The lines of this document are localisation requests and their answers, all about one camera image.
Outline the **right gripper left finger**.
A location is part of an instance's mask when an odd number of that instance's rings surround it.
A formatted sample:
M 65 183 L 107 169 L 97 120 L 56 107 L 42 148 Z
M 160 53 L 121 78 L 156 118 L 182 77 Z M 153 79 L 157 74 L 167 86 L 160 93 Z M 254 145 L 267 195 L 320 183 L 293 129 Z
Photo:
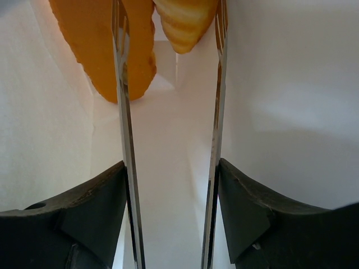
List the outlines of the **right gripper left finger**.
M 24 210 L 1 212 L 1 268 L 112 268 L 125 179 L 119 162 Z

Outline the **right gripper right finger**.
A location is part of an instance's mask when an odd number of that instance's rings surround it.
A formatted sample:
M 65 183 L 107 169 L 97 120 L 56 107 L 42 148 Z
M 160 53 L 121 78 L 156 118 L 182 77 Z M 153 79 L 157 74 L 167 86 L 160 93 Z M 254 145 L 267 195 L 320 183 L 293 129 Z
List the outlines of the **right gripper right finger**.
M 325 209 L 288 198 L 219 163 L 229 259 L 237 268 L 357 268 L 358 204 Z

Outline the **beige paper bag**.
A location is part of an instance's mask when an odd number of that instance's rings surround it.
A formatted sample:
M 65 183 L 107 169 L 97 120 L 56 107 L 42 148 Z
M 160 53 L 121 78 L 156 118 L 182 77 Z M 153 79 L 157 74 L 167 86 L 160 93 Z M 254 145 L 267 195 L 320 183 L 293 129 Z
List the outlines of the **beige paper bag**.
M 222 156 L 304 203 L 358 201 L 358 2 L 229 1 Z M 218 55 L 210 28 L 131 104 L 147 268 L 199 268 Z M 116 105 L 93 88 L 48 1 L 1 2 L 1 210 L 122 159 Z

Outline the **metal tongs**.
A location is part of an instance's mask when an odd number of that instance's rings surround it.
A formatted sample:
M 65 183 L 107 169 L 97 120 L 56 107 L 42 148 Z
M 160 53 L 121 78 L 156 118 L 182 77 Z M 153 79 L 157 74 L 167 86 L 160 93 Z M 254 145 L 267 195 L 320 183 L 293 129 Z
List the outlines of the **metal tongs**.
M 220 178 L 219 162 L 225 105 L 225 72 L 227 67 L 228 15 L 226 1 L 217 2 L 214 22 L 219 63 L 204 235 L 202 241 L 201 268 L 212 268 L 213 266 L 215 224 Z M 129 30 L 129 20 L 122 1 L 112 2 L 111 29 L 113 36 L 114 69 L 116 72 L 119 119 L 122 132 L 123 161 L 127 172 L 127 205 L 129 207 L 128 214 L 130 218 L 132 248 L 134 251 L 135 266 L 137 268 L 145 268 L 144 242 L 142 236 L 135 150 L 127 82 L 127 58 L 130 50 L 130 37 L 127 33 Z

